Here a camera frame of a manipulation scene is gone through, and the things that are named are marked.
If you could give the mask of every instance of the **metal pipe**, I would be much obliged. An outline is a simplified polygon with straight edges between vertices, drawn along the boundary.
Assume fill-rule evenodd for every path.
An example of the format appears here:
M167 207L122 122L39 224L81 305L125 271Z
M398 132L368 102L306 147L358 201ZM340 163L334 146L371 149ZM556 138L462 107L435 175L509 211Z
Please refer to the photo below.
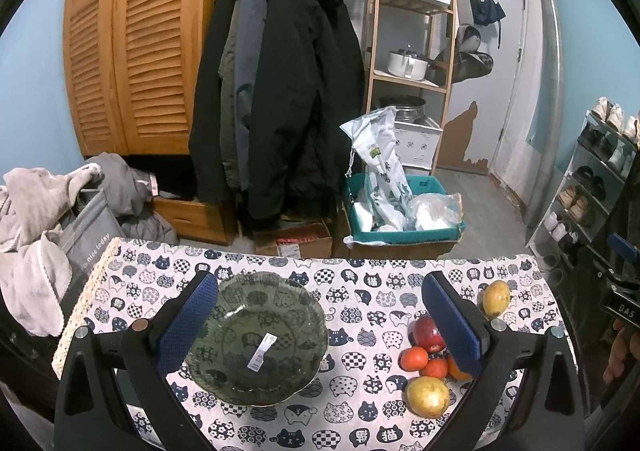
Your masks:
M562 61L562 34L558 17L558 0L541 0L541 2L542 29L546 40L545 64L551 74L551 96L545 147L540 157L538 174L536 175L531 198L524 215L524 223L528 227L535 227L540 218L542 201L545 199L546 190L556 162L556 155L558 154L562 108L564 107L564 64Z

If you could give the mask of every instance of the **yellow pear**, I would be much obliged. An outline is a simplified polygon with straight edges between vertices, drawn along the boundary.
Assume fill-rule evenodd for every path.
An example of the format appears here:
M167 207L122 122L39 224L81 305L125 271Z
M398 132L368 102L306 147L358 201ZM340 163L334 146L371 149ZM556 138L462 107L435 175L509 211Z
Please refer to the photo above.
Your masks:
M449 389L435 377L416 377L406 387L406 399L416 415L438 418L449 407Z
M509 285L501 279L494 281L486 288L482 295L482 307L484 313L489 317L498 317L502 314L511 301L511 291Z

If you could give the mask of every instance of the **green glass bowl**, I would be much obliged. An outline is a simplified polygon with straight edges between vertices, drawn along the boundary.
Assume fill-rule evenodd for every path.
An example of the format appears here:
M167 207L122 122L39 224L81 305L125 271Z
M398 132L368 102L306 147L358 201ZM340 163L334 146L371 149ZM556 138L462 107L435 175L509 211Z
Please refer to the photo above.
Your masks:
M254 371L248 365L267 333L277 339ZM221 401L270 406L313 380L327 347L318 301L296 282L255 272L220 283L218 304L186 361L196 384Z

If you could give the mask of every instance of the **tablecloth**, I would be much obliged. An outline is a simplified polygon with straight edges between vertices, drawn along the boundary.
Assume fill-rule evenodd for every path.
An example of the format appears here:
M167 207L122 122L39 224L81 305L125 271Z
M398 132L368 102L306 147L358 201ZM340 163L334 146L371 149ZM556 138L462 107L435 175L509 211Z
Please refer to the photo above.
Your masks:
M103 259L97 266L98 283L87 284L84 305L75 312L97 333L123 330L135 319L153 317L197 270L210 271L219 281L237 273L276 272L304 285L322 305L330 346L321 370L305 389L279 405L220 402L191 380L185 363L167 376L182 407L218 451L422 451L470 385L447 376L450 407L437 420L414 415L402 400L407 381L418 374L401 370L398 358L410 346L409 326L426 313L420 285L431 271L442 271L462 297L473 301L494 279L506 281L511 303L500 318L514 330L543 333L550 325L564 328L535 259L525 254L487 261L320 260L114 240ZM70 323L66 332L74 329ZM482 435L483 445L497 436L521 379L522 372L513 371ZM143 410L129 409L141 436L159 444Z

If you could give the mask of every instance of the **cooking pot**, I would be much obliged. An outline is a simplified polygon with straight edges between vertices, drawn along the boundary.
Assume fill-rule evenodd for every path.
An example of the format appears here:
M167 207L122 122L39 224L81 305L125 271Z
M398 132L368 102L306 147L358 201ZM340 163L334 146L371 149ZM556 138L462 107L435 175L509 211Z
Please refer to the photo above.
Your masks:
M424 119L424 99L410 95L390 95L380 97L380 108L396 107L396 121L420 123Z
M428 67L427 59L412 50L403 48L389 51L389 64L387 69L390 74L403 79L421 81Z

